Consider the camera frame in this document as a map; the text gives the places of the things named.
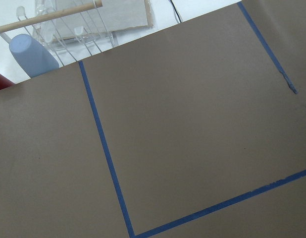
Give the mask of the clear acrylic rack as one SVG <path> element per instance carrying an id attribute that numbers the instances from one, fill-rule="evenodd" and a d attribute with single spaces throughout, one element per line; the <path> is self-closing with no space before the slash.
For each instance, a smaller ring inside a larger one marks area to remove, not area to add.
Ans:
<path id="1" fill-rule="evenodd" d="M 34 16 L 89 5 L 90 9 L 55 19 L 32 23 L 0 33 L 9 42 L 16 35 L 30 35 L 58 62 L 59 66 L 78 61 L 116 46 L 111 27 L 112 0 L 34 0 Z"/>

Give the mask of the light blue plastic cup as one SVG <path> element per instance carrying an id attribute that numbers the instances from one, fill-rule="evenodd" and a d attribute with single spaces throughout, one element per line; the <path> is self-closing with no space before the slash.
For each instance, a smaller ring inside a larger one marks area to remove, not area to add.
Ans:
<path id="1" fill-rule="evenodd" d="M 19 34 L 12 38 L 9 50 L 31 78 L 59 68 L 59 63 L 52 54 L 30 35 Z"/>

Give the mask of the wooden dowel rod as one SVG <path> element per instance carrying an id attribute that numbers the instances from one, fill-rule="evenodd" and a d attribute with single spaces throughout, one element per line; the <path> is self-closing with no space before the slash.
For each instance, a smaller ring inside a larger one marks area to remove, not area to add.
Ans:
<path id="1" fill-rule="evenodd" d="M 19 29 L 19 28 L 22 28 L 22 27 L 42 23 L 42 22 L 45 22 L 45 21 L 54 20 L 54 19 L 57 19 L 57 18 L 81 13 L 81 12 L 84 12 L 84 11 L 97 9 L 99 7 L 102 7 L 102 1 L 101 0 L 94 0 L 91 3 L 86 3 L 86 4 L 75 6 L 75 7 L 72 7 L 72 8 L 62 9 L 60 11 L 55 11 L 55 12 L 52 12 L 52 13 L 28 18 L 28 19 L 21 20 L 21 21 L 18 21 L 18 22 L 13 22 L 13 23 L 10 23 L 10 24 L 0 26 L 0 34 L 8 32 L 8 31 L 16 30 L 16 29 Z"/>

